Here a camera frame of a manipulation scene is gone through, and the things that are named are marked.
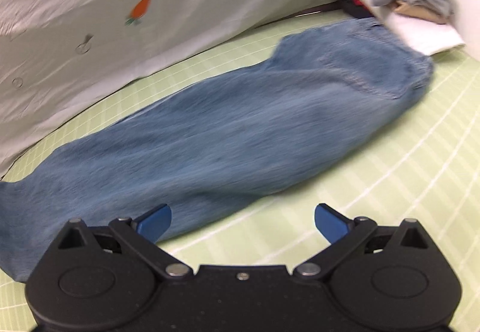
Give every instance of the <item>carrot print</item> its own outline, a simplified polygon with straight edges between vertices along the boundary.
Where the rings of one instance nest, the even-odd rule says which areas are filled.
[[[146,14],[151,0],[140,0],[140,2],[131,10],[130,15],[127,17],[125,24],[128,26],[132,23],[140,23],[139,19]]]

